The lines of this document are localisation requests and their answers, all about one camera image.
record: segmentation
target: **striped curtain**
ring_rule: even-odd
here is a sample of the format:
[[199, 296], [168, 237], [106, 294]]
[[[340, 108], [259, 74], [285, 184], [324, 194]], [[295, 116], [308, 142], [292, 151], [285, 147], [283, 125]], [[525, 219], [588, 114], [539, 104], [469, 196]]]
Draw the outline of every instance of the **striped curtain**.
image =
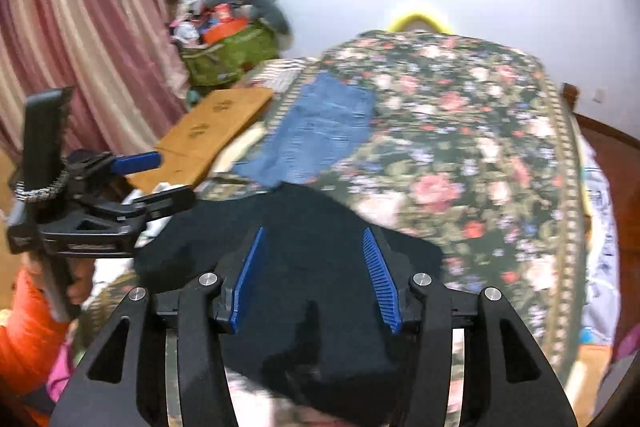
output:
[[16, 158], [25, 98], [76, 86], [67, 150], [149, 150], [183, 115], [166, 25], [177, 0], [0, 0], [0, 146]]

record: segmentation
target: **metal screw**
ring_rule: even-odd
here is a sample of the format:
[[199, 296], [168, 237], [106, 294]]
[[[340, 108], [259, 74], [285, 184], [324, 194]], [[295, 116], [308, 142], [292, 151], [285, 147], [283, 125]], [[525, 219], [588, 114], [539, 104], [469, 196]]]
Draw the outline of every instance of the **metal screw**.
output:
[[490, 301], [498, 301], [500, 300], [500, 297], [502, 297], [502, 294], [498, 288], [489, 287], [484, 290], [484, 296]]
[[146, 290], [138, 286], [137, 288], [133, 288], [129, 292], [129, 299], [131, 299], [132, 301], [139, 301], [140, 299], [143, 299], [145, 295], [146, 295]]
[[217, 280], [218, 280], [218, 276], [212, 272], [203, 273], [198, 278], [198, 282], [203, 286], [211, 286], [212, 284], [215, 284]]
[[414, 282], [418, 286], [428, 286], [431, 284], [432, 280], [433, 279], [431, 279], [431, 276], [427, 273], [417, 273], [414, 275]]

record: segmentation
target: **black cloth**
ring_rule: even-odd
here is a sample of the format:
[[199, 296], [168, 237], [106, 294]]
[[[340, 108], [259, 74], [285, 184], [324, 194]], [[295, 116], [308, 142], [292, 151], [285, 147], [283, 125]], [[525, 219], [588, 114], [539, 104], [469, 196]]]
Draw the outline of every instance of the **black cloth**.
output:
[[[135, 259], [142, 284], [182, 287], [235, 250], [252, 225], [267, 255], [236, 335], [223, 335], [225, 365], [294, 401], [363, 426], [391, 413], [406, 341], [382, 323], [362, 253], [367, 223], [308, 187], [199, 201], [175, 216]], [[385, 230], [416, 271], [438, 276], [442, 250]]]

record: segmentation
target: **cardboard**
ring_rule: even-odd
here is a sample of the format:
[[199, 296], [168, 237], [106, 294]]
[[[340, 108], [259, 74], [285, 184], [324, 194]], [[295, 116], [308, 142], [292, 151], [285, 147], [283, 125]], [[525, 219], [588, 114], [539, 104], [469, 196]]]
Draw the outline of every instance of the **cardboard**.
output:
[[162, 165], [131, 174], [129, 183], [146, 194], [160, 182], [196, 187], [216, 156], [260, 117], [272, 94], [263, 87], [212, 91], [156, 144]]

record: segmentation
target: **hand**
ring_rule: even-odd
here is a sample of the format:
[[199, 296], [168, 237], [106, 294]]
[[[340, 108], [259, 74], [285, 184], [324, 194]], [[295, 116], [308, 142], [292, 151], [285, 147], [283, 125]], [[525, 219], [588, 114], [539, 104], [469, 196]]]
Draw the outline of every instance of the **hand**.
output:
[[[38, 289], [43, 289], [44, 282], [42, 280], [42, 266], [38, 262], [36, 256], [31, 253], [25, 253], [22, 256], [27, 273], [31, 277], [31, 282]], [[94, 286], [94, 259], [71, 259], [69, 269], [74, 277], [74, 283], [66, 289], [66, 294], [73, 304], [82, 304], [91, 295], [91, 289]]]

